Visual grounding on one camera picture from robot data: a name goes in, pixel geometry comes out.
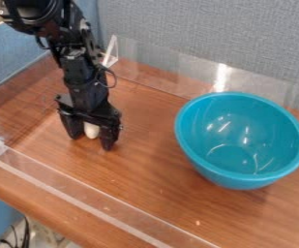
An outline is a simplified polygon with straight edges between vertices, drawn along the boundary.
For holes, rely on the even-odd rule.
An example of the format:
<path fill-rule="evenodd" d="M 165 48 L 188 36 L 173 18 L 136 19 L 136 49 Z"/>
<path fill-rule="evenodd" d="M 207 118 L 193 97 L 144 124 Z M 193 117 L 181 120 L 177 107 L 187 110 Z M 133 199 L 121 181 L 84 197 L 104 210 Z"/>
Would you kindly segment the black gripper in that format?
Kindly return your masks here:
<path fill-rule="evenodd" d="M 112 149 L 119 138 L 120 111 L 108 102 L 107 74 L 64 76 L 67 93 L 59 94 L 60 120 L 68 136 L 76 140 L 84 134 L 84 123 L 100 127 L 100 143 L 105 151 Z"/>

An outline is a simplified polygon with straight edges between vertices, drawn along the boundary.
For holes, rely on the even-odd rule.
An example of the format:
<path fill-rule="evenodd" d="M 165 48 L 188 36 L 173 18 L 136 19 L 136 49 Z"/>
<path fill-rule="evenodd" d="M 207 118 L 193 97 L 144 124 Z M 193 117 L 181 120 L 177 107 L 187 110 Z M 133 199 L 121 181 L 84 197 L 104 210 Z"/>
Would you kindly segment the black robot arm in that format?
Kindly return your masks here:
<path fill-rule="evenodd" d="M 65 94 L 56 96 L 60 120 L 72 139 L 99 139 L 109 150 L 121 128 L 120 112 L 108 102 L 101 49 L 91 24 L 73 0 L 0 0 L 0 17 L 16 31 L 35 37 L 64 72 Z"/>

